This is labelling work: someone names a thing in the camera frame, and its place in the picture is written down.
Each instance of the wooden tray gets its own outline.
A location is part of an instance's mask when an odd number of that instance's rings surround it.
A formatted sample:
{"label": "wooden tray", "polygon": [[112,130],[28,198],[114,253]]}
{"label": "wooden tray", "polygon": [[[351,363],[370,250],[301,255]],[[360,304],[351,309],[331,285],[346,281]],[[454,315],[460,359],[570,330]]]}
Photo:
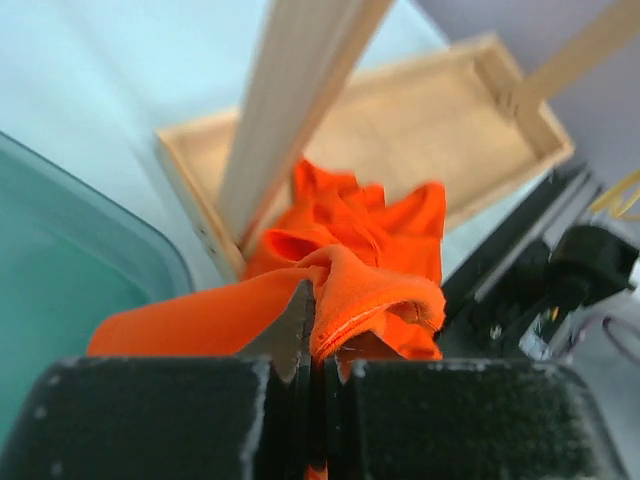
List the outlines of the wooden tray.
{"label": "wooden tray", "polygon": [[[494,35],[436,54],[357,73],[314,134],[305,155],[327,169],[384,185],[387,201],[438,180],[448,229],[571,156],[573,144],[546,103],[512,119],[498,95],[521,71]],[[223,277],[237,278],[264,228],[291,205],[285,184],[240,249],[216,212],[237,112],[158,132],[163,166]]]}

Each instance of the teal plastic bin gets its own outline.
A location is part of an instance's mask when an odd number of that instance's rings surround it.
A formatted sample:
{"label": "teal plastic bin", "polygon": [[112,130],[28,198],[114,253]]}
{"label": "teal plastic bin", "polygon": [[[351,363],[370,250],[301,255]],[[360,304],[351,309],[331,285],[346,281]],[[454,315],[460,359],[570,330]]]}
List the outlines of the teal plastic bin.
{"label": "teal plastic bin", "polygon": [[190,291],[158,231],[0,134],[0,445],[48,364],[109,315]]}

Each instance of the orange cloth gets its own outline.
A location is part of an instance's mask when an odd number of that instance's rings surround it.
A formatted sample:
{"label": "orange cloth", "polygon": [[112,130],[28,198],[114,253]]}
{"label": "orange cloth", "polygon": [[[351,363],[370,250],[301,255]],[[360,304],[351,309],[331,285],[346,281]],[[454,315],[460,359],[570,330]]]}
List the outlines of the orange cloth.
{"label": "orange cloth", "polygon": [[266,231],[244,281],[110,317],[89,354],[237,353],[309,278],[315,357],[371,330],[407,358],[441,358],[433,334],[444,320],[442,185],[424,185],[385,206],[382,186],[359,187],[353,175],[306,160],[294,169],[294,185],[295,205]]}

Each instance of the wooden stick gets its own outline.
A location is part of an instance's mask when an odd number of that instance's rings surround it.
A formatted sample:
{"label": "wooden stick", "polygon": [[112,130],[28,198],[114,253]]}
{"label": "wooden stick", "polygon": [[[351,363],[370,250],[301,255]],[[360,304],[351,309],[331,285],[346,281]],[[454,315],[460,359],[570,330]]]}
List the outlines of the wooden stick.
{"label": "wooden stick", "polygon": [[276,0],[217,207],[242,245],[338,96],[392,0]]}
{"label": "wooden stick", "polygon": [[505,112],[537,108],[640,32],[640,0],[617,0],[548,62],[500,97]]}

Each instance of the wooden dowel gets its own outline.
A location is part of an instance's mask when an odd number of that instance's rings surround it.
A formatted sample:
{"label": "wooden dowel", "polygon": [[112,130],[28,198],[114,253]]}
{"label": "wooden dowel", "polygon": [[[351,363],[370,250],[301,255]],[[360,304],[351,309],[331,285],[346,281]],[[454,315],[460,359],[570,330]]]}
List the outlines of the wooden dowel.
{"label": "wooden dowel", "polygon": [[501,95],[505,111],[516,115],[537,108],[640,32],[640,0],[617,0],[571,38],[522,83]]}

